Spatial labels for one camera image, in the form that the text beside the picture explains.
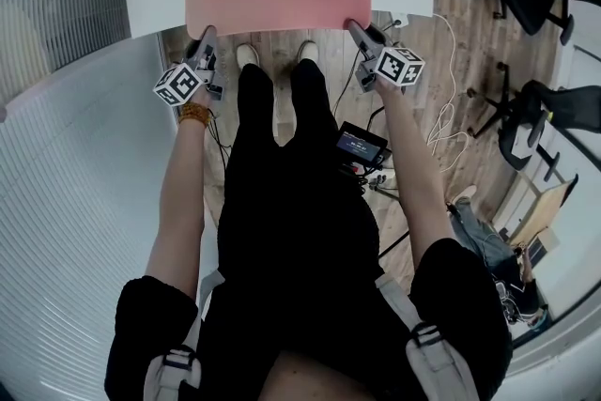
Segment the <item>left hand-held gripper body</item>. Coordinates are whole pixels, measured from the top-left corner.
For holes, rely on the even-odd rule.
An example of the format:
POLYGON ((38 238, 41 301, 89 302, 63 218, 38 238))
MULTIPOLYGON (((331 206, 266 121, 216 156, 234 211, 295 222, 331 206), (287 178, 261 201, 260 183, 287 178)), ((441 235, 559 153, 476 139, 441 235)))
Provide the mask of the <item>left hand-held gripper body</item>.
POLYGON ((199 46, 194 56, 166 70, 153 92, 171 107, 183 106, 198 89, 204 88, 216 101, 224 94, 222 76, 216 70, 217 56, 211 45, 199 46))

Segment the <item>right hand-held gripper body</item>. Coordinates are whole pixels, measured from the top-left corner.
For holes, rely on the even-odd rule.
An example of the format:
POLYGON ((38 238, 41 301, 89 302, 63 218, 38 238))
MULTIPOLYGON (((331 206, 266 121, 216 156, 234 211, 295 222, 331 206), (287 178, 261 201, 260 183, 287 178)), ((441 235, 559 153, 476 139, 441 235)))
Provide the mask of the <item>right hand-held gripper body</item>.
POLYGON ((383 47, 378 54, 361 62, 356 78, 362 90, 372 90, 377 79, 407 87, 417 83, 424 66, 425 62, 411 49, 383 47))

